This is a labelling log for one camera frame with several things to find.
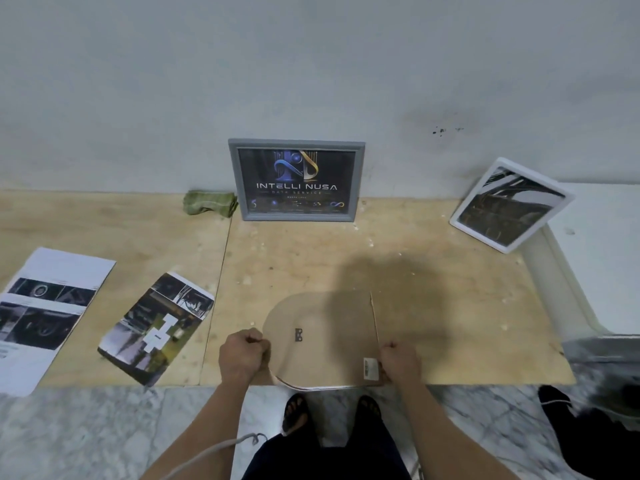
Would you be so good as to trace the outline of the person's right hand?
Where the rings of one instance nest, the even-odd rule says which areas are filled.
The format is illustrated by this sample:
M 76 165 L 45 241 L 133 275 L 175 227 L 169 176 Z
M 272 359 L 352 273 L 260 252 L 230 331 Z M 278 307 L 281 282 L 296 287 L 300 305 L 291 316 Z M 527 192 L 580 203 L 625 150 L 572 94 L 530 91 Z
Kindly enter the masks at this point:
M 398 381 L 391 381 L 391 383 L 398 388 L 420 384 L 422 363 L 414 346 L 404 341 L 390 342 L 399 342 L 401 347 L 401 377 Z

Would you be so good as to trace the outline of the person's left hand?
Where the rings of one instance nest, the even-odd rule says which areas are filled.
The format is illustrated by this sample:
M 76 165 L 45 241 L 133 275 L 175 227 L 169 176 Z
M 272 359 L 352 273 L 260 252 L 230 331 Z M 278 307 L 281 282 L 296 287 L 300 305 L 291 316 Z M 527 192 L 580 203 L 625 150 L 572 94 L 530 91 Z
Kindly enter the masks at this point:
M 227 337 L 220 346 L 218 363 L 221 385 L 247 387 L 260 371 L 248 371 L 244 366 L 244 330 L 236 331 Z

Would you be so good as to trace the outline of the brown frame backing board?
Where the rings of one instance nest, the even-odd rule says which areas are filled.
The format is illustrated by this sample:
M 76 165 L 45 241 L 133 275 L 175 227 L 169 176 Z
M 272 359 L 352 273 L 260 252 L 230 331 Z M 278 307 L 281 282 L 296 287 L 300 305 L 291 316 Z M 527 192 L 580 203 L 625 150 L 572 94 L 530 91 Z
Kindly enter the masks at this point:
M 384 383 L 368 290 L 291 295 L 268 313 L 262 334 L 270 348 L 260 384 L 309 392 Z

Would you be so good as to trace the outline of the person's left forearm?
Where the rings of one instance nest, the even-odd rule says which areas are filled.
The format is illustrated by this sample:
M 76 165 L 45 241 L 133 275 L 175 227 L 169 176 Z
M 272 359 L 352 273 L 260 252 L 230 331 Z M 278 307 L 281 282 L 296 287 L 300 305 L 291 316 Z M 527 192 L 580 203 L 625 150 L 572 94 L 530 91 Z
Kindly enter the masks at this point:
M 140 480 L 162 480 L 183 466 L 169 480 L 230 480 L 234 446 L 204 451 L 228 440 L 235 440 L 248 383 L 224 379 L 185 431 L 155 460 Z

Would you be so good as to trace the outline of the person's right forearm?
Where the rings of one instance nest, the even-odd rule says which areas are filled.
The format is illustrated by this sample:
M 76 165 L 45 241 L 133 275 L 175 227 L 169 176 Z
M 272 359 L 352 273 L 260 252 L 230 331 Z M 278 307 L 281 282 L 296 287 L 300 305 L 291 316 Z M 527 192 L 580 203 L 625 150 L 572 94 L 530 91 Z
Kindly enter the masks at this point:
M 425 480 L 518 480 L 446 415 L 419 379 L 395 384 L 412 429 Z

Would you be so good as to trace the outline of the black sandal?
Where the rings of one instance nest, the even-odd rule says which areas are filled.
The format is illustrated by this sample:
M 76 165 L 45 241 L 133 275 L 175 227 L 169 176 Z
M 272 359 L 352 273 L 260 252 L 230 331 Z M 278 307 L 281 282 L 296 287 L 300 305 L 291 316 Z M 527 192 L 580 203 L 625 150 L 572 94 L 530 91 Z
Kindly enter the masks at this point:
M 358 399 L 354 427 L 373 428 L 383 424 L 381 411 L 376 400 L 370 395 Z
M 291 396 L 284 409 L 282 435 L 289 436 L 304 427 L 310 419 L 308 402 L 304 395 L 296 393 Z

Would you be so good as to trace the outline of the plywood sheet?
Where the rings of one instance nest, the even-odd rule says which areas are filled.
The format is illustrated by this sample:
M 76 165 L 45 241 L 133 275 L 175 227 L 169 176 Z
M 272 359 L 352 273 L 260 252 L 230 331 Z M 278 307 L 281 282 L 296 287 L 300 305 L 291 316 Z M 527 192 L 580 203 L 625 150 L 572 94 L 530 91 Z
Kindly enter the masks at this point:
M 218 294 L 231 221 L 181 194 L 0 191 L 0 292 L 37 248 L 116 261 L 38 388 L 135 385 L 100 340 L 166 272 Z
M 219 348 L 304 292 L 365 290 L 380 341 L 412 343 L 430 385 L 572 385 L 576 380 L 522 256 L 449 224 L 456 200 L 363 198 L 353 223 L 233 217 L 201 386 Z

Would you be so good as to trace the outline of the dark photo collage print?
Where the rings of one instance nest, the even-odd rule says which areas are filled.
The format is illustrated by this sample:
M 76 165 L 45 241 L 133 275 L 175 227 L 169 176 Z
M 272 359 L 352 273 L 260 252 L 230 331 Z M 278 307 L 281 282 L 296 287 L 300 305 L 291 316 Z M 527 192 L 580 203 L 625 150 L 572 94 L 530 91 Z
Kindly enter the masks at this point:
M 107 332 L 98 353 L 140 385 L 155 386 L 214 307 L 214 295 L 164 273 Z

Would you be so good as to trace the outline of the person's dark trousers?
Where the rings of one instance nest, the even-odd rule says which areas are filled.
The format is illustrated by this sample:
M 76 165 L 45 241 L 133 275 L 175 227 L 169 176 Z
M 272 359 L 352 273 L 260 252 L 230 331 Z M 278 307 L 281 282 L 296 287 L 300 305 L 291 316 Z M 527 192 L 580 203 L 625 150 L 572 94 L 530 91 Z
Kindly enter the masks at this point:
M 357 416 L 343 447 L 323 447 L 313 423 L 269 439 L 241 480 L 412 480 L 382 419 Z

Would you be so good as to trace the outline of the green cloth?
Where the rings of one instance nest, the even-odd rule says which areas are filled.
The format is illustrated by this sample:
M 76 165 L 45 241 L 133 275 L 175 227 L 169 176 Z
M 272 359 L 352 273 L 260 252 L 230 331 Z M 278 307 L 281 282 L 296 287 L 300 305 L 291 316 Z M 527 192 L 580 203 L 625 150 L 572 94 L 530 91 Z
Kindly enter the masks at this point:
M 237 196 L 233 192 L 190 190 L 183 197 L 182 209 L 190 216 L 215 212 L 222 217 L 231 218 L 238 204 Z

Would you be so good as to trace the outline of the white printed paper sheet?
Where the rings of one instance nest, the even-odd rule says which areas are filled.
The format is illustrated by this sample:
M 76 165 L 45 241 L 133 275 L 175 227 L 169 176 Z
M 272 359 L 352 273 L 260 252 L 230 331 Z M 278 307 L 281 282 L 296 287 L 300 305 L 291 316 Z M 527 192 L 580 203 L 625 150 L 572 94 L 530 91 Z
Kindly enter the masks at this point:
M 0 293 L 0 394 L 34 392 L 115 265 L 34 250 Z

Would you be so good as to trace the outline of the white raised ledge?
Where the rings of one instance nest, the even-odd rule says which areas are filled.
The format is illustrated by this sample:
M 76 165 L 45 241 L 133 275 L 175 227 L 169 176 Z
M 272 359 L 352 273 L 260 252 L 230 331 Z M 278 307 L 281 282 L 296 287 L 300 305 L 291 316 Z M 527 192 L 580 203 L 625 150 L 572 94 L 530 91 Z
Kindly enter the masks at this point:
M 568 184 L 575 200 L 520 247 L 561 341 L 640 339 L 640 184 Z

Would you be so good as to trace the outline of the grey frame with dark poster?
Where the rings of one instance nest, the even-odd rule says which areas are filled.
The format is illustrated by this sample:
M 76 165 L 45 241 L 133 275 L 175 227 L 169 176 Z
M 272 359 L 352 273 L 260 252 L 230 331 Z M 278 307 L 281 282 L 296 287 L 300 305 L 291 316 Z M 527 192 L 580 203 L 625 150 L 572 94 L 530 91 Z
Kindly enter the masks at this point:
M 365 143 L 231 138 L 244 221 L 352 223 Z

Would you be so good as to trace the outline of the white frame with photo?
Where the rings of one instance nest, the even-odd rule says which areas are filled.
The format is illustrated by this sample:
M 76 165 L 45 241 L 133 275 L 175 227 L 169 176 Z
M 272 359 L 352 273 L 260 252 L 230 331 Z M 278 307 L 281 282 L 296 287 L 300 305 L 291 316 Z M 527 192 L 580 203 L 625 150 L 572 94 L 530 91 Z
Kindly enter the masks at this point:
M 449 223 L 508 254 L 574 199 L 567 185 L 500 157 L 459 204 Z

